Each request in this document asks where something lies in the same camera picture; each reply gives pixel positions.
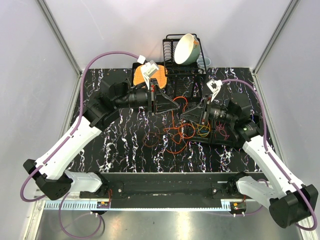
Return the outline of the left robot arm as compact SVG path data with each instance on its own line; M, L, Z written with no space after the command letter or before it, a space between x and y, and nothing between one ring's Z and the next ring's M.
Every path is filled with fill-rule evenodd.
M98 172L72 172L67 167L94 138L120 117L120 109L144 107L153 115L170 112L179 104L160 89L155 79L149 85L130 82L103 83L87 102L69 130L43 156L27 159L23 167L45 197L58 200L71 192L103 198L110 192L109 181Z

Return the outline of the black bin middle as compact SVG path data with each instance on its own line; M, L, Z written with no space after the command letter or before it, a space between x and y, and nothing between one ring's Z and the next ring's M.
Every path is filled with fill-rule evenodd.
M212 142L221 145L236 146L241 140L240 135L231 128L230 124L214 120Z

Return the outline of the cream ceramic bowl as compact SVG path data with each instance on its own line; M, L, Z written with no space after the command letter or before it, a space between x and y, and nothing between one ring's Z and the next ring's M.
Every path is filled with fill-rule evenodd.
M190 65L197 61L201 53L200 42L191 33L187 33L178 41L174 51L174 61L178 65Z

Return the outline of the light blue cup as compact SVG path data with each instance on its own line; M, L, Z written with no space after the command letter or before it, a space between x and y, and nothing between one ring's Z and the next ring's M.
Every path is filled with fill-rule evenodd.
M202 70L207 70L211 65L211 59L206 56L199 57L196 62L197 66Z

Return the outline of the orange woven mat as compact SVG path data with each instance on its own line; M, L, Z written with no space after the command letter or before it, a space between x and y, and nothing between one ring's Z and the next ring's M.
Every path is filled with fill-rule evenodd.
M141 65L136 68L133 75L133 85L144 82L141 72ZM151 79L156 79L160 89L164 89L167 85L167 77L165 76L165 67L162 64L158 65L159 70L151 76Z

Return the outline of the black bin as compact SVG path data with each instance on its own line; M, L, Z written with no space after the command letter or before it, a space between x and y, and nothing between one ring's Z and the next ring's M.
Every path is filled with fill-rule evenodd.
M236 146L241 140L240 135L231 128L230 124L214 120L212 142L221 145Z
M213 145L212 141L213 126L207 124L198 124L192 121L188 122L183 128L183 138L191 142L205 143Z

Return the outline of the black dish rack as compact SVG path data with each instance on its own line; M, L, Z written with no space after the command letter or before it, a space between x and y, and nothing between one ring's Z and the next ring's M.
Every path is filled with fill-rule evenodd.
M200 38L195 33L168 34L162 40L167 77L197 77L207 74Z

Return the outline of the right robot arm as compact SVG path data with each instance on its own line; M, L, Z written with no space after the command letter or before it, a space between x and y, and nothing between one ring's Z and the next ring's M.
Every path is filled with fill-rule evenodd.
M224 144L240 147L261 168L271 187L241 172L229 178L227 192L232 198L250 197L269 210L281 228L297 224L314 214L319 192L312 184L305 185L297 178L265 141L260 119L252 120L251 103L241 93L234 94L227 106L218 105L210 98L182 113L181 117L192 123L226 124L231 139Z

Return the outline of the black bin left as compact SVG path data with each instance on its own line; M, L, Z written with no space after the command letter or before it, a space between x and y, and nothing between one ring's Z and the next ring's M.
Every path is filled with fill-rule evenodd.
M207 124L198 124L192 121L188 122L183 128L183 138L191 142L205 143L213 145L212 141L213 126Z

